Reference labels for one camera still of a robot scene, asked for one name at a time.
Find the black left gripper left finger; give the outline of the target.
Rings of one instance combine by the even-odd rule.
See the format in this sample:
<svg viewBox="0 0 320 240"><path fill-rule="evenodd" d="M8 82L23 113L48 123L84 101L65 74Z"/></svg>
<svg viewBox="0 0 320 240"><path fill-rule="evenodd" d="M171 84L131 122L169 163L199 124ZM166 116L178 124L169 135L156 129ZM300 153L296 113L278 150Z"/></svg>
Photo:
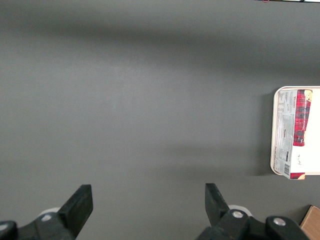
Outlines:
<svg viewBox="0 0 320 240"><path fill-rule="evenodd" d="M44 210L19 227L13 220L0 222L2 240L75 240L93 211L92 186L81 185L61 206Z"/></svg>

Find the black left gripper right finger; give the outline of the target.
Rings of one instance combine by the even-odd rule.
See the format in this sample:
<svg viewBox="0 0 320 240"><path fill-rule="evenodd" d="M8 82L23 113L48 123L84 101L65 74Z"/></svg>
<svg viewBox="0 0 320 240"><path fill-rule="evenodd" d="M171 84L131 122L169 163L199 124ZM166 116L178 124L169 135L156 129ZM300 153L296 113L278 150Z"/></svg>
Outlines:
<svg viewBox="0 0 320 240"><path fill-rule="evenodd" d="M205 211L210 222L198 240L307 240L292 219L272 215L265 222L238 208L230 208L214 183L205 185Z"/></svg>

